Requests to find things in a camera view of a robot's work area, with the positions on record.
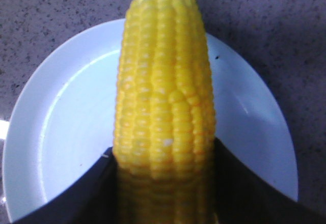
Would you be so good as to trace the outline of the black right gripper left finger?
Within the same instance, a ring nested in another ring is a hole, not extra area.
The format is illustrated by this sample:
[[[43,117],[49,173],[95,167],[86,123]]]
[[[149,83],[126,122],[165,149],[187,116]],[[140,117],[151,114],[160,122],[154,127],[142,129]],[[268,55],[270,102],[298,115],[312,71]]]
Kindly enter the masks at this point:
[[[113,149],[53,200],[13,223],[117,223],[117,162]]]

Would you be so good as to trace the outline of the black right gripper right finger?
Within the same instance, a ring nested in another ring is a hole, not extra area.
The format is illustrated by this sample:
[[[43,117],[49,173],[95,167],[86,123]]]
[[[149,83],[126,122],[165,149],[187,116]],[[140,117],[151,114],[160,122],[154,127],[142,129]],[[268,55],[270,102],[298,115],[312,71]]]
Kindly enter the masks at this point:
[[[216,138],[215,199],[219,223],[325,223],[325,216],[267,184]]]

